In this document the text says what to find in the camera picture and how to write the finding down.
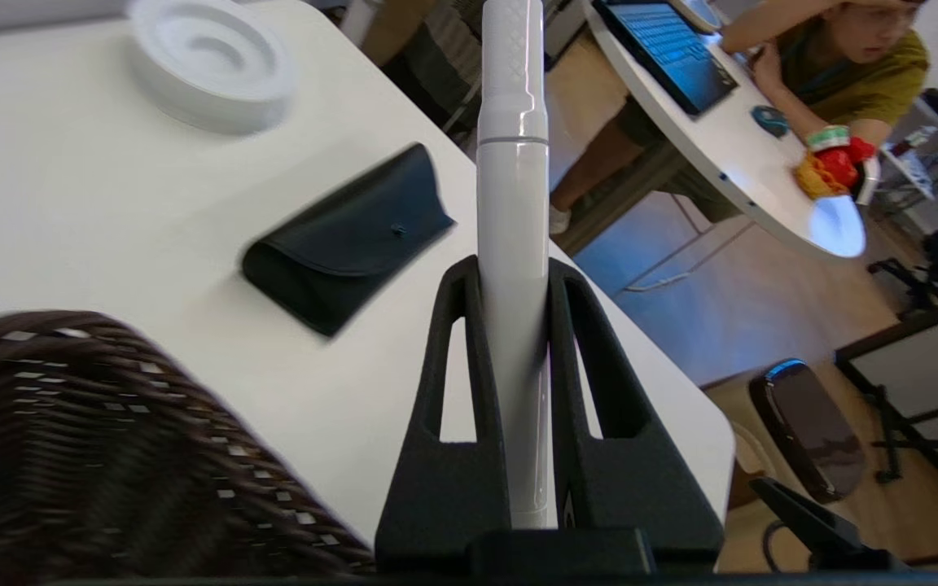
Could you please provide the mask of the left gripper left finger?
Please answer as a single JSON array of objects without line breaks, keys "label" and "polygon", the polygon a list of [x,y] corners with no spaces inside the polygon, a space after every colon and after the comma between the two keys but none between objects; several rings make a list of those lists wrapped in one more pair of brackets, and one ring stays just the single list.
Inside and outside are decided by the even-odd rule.
[{"label": "left gripper left finger", "polygon": [[[441,423],[454,323],[464,321],[476,440],[446,443]],[[485,333],[479,260],[441,278],[407,431],[375,533],[383,575],[469,575],[480,538],[511,529],[505,438]]]}]

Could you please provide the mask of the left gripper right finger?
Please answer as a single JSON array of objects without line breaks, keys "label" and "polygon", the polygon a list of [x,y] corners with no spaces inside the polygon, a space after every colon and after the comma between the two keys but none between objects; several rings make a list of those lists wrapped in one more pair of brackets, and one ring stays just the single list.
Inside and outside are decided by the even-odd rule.
[{"label": "left gripper right finger", "polygon": [[710,571],[723,526],[581,272],[550,261],[548,344],[559,523],[635,530],[656,571]]}]

